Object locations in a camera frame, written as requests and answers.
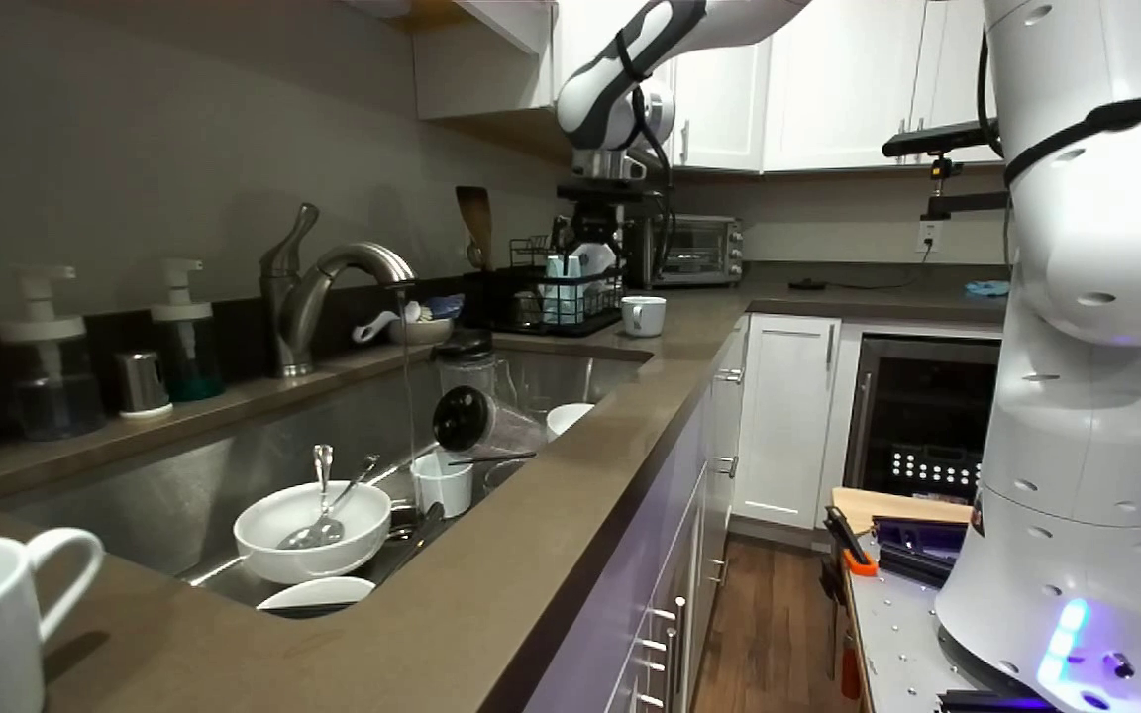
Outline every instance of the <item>white bowl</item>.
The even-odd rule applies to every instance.
[[[560,405],[541,415],[547,436],[570,431],[593,405]]]
[[[368,564],[388,539],[391,504],[379,489],[355,482],[333,521],[343,522],[343,539],[305,551],[282,551],[282,539],[319,517],[319,489],[301,482],[274,490],[244,509],[228,526],[243,548],[243,567],[267,583],[333,579]]]

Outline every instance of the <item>coffee maker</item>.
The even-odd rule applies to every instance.
[[[652,288],[668,189],[646,185],[642,162],[614,159],[606,167],[597,155],[597,162],[578,167],[578,179],[560,183],[562,209],[552,250],[570,255],[582,242],[603,242],[622,263],[626,288]]]

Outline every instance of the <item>glowing blue light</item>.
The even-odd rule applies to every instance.
[[[1038,680],[1042,686],[1055,691],[1063,680],[1067,659],[1079,651],[1087,618],[1088,618],[1088,604],[1087,600],[1072,600],[1072,604],[1063,608],[1063,616],[1055,622],[1055,634],[1048,634],[1048,646],[1044,646],[1044,659],[1038,667]]]
[[[1087,618],[1088,618],[1088,604],[1087,604],[1087,600],[1072,600],[1072,604],[1063,608],[1059,630],[1083,630]]]

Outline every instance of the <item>dish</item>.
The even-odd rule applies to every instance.
[[[261,600],[255,610],[333,610],[366,604],[375,585],[368,579],[307,579]]]
[[[547,436],[570,431],[593,405],[560,405],[541,415]]]
[[[355,490],[333,511],[343,522],[343,539],[305,551],[282,551],[282,539],[292,526],[313,522],[317,517],[317,482],[286,489],[244,509],[234,522],[243,567],[267,583],[305,583],[355,570],[384,548],[391,500],[374,482],[355,482]]]

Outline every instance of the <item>upper cabinet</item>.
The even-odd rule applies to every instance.
[[[896,130],[973,119],[977,36],[973,0],[807,3],[772,36],[763,171],[912,162],[882,159]]]
[[[763,171],[770,56],[713,49],[673,61],[676,130],[667,151],[689,171]]]
[[[480,20],[412,33],[418,114],[502,119],[491,134],[541,130],[547,148],[570,155],[552,122],[560,88],[646,0],[455,3]],[[882,159],[882,142],[973,119],[977,39],[977,0],[813,0],[756,49],[689,53],[652,72],[650,84],[667,84],[676,103],[668,162],[737,173],[912,167]]]
[[[906,127],[924,0],[817,0],[772,36],[763,171],[891,167]]]
[[[919,80],[912,103],[912,127],[969,122],[977,88],[981,3],[973,0],[926,0]],[[986,114],[994,119],[994,80],[986,80]],[[999,162],[990,148],[955,151],[959,162]]]

